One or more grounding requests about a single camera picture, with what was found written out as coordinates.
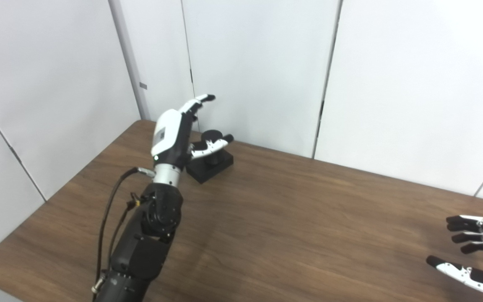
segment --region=wooden table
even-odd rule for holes
[[[90,301],[106,199],[128,168],[151,167],[153,128],[133,124],[0,244],[0,289]],[[483,301],[424,262],[483,269],[483,253],[462,255],[445,229],[446,216],[483,216],[483,199],[245,143],[228,150],[234,166],[207,183],[183,174],[182,224],[146,300]],[[104,250],[147,182],[131,176],[119,190]]]

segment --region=panel seam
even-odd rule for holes
[[[314,135],[314,144],[312,146],[311,159],[314,159],[314,157],[316,156],[316,145],[318,143],[318,136],[320,135],[320,125],[322,124],[322,114],[324,113],[324,103],[325,103],[325,97],[327,92],[327,85],[329,84],[329,74],[331,71],[331,64],[333,62],[335,44],[337,43],[337,33],[339,29],[339,21],[340,21],[340,14],[342,12],[342,6],[343,6],[343,0],[339,0],[338,6],[337,6],[337,17],[335,19],[335,27],[333,29],[333,39],[331,40],[329,58],[327,60],[327,70],[325,73],[325,80],[324,80],[324,91],[322,92],[322,102],[320,103],[320,110],[318,113],[318,122],[316,124],[316,134]]]
[[[0,135],[1,137],[3,138],[3,140],[5,141],[5,144],[7,145],[8,149],[10,149],[10,151],[13,153],[13,155],[15,156],[16,160],[18,161],[18,163],[20,164],[21,168],[25,171],[25,174],[27,174],[27,177],[29,178],[29,180],[31,180],[31,182],[33,183],[33,185],[35,186],[35,189],[38,191],[38,193],[40,194],[40,197],[42,197],[42,200],[44,200],[44,203],[46,203],[46,197],[44,197],[44,194],[42,194],[42,191],[40,191],[40,188],[38,187],[38,185],[36,184],[35,180],[33,179],[33,177],[31,176],[31,174],[29,174],[29,171],[27,171],[27,169],[25,168],[25,166],[23,165],[23,162],[21,161],[20,157],[17,155],[16,151],[14,150],[14,148],[12,148],[12,146],[10,145],[10,143],[8,142],[8,139],[6,139],[5,135],[3,134],[3,132],[1,131],[0,129]]]

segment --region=robotic hand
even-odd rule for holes
[[[452,216],[447,218],[447,222],[449,231],[462,231],[462,233],[452,236],[454,243],[468,242],[467,245],[461,248],[464,254],[471,254],[483,250],[483,217],[466,215]],[[483,292],[483,270],[471,267],[466,268],[461,264],[448,262],[435,256],[428,256],[426,262],[441,273],[475,290]]]
[[[180,173],[191,160],[219,151],[234,140],[232,135],[226,135],[214,142],[201,143],[205,147],[199,150],[190,143],[197,110],[204,102],[214,99],[212,94],[204,94],[186,102],[179,110],[164,112],[154,130],[151,150],[154,172],[134,168],[119,180],[120,183],[133,172],[153,177],[153,182],[134,202],[137,207],[113,254],[108,255],[107,270],[100,275],[98,267],[98,278],[92,288],[95,302],[141,302],[150,282],[161,272],[182,218],[183,198],[177,188]],[[115,185],[108,206],[119,183]],[[101,239],[108,212],[109,207],[100,228],[98,263],[101,262]]]

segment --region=robot finger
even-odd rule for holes
[[[452,279],[456,279],[472,289],[483,292],[483,270],[465,268],[461,264],[448,262],[436,256],[428,256],[426,262]]]
[[[473,233],[480,233],[480,227],[476,224],[448,224],[447,229],[451,232],[458,232],[458,231],[468,231]]]
[[[460,250],[463,254],[472,254],[474,252],[478,252],[479,250],[483,250],[483,242],[471,242],[462,246]]]
[[[458,235],[452,236],[452,242],[454,243],[464,243],[468,241],[481,242],[483,241],[483,236],[481,233],[475,232],[463,232]]]

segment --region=white robotic hand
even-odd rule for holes
[[[468,242],[467,245],[461,248],[464,254],[471,254],[483,250],[483,217],[467,215],[452,216],[447,218],[447,222],[449,231],[462,231],[462,233],[452,236],[454,243]],[[483,292],[483,270],[471,267],[466,268],[461,264],[448,262],[436,256],[428,256],[426,262],[441,273],[475,290]]]

